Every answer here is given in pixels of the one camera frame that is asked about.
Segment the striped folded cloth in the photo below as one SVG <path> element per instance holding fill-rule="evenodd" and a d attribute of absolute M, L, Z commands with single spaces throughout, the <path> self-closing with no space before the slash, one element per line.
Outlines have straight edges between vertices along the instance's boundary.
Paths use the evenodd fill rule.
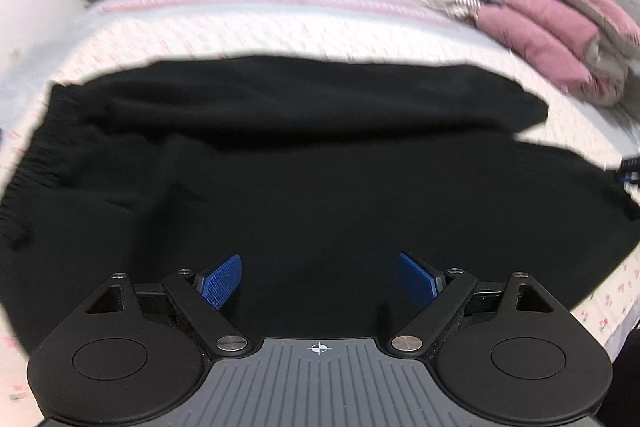
<path fill-rule="evenodd" d="M 435 11 L 443 16 L 467 23 L 472 26 L 476 24 L 478 12 L 483 7 L 483 3 L 478 0 L 414 0 L 427 9 Z"/>

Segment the cherry print bed sheet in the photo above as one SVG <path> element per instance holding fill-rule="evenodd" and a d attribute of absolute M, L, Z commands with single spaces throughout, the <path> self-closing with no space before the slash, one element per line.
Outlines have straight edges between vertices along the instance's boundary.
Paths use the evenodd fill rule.
<path fill-rule="evenodd" d="M 50 88 L 159 60 L 276 54 L 320 61 L 475 65 L 518 82 L 548 103 L 530 142 L 570 148 L 598 165 L 623 156 L 623 135 L 605 133 L 590 106 L 567 98 L 511 52 L 479 32 L 435 14 L 420 20 L 284 4 L 185 6 L 88 13 L 58 38 L 25 55 L 4 77 L 1 178 L 9 181 L 46 113 Z"/>

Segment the black pants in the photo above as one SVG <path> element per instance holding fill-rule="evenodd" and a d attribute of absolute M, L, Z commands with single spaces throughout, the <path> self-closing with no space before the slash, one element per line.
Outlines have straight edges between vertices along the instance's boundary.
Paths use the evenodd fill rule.
<path fill-rule="evenodd" d="M 239 254 L 250 337 L 387 336 L 410 251 L 564 306 L 637 246 L 639 208 L 569 150 L 522 142 L 544 101 L 471 66 L 251 56 L 53 88 L 1 203 L 1 300 L 35 349 L 107 277 Z"/>

